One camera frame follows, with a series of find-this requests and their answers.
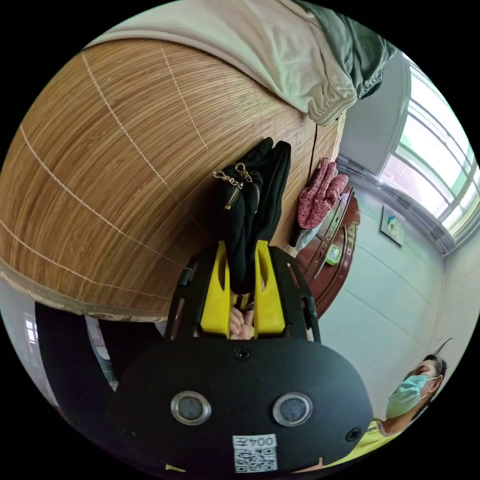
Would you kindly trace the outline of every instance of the wall picture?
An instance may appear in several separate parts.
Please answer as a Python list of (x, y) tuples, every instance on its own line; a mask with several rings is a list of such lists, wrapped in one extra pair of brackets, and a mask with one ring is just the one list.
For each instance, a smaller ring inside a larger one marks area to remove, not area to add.
[(383, 205), (380, 231), (401, 247), (404, 246), (405, 219), (388, 205)]

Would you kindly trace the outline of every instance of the bamboo mat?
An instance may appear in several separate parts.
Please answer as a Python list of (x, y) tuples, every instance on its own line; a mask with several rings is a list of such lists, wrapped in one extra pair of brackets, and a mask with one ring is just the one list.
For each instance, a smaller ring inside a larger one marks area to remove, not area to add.
[[(338, 142), (318, 128), (315, 166)], [(315, 124), (222, 61), (129, 39), (88, 48), (35, 100), (0, 175), (0, 275), (35, 300), (95, 317), (155, 321), (211, 246), (212, 171), (264, 137), (292, 145), (285, 246)]]

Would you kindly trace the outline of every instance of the yellow shirt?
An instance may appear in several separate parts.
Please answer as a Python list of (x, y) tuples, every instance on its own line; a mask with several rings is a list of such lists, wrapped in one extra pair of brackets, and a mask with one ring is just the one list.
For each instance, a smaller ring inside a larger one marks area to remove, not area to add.
[(333, 465), (342, 464), (348, 462), (349, 460), (356, 459), (362, 455), (368, 454), (373, 450), (387, 444), (390, 440), (393, 440), (395, 437), (398, 437), (402, 432), (395, 433), (394, 435), (385, 436), (380, 431), (380, 420), (374, 418), (370, 423), (367, 431), (363, 434), (363, 437), (357, 443), (356, 447), (342, 459), (334, 461), (325, 465), (325, 467), (332, 467)]

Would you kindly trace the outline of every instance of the label sticker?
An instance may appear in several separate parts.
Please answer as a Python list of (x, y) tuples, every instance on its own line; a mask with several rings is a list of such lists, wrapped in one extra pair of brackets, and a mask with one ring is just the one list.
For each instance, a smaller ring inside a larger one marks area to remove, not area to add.
[(234, 435), (233, 455), (238, 474), (272, 472), (277, 466), (276, 435)]

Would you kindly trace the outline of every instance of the screw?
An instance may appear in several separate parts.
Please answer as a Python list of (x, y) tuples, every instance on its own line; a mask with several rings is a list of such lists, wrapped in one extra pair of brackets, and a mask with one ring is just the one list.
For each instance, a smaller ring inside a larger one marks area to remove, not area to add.
[(352, 428), (347, 434), (346, 434), (346, 437), (345, 437), (345, 440), (347, 442), (354, 442), (355, 440), (357, 440), (360, 436), (360, 434), (362, 433), (362, 431), (356, 427), (356, 428)]
[(239, 362), (245, 362), (250, 358), (250, 352), (242, 346), (237, 348), (233, 355)]
[(135, 436), (135, 432), (127, 426), (123, 429), (123, 434), (129, 439)]

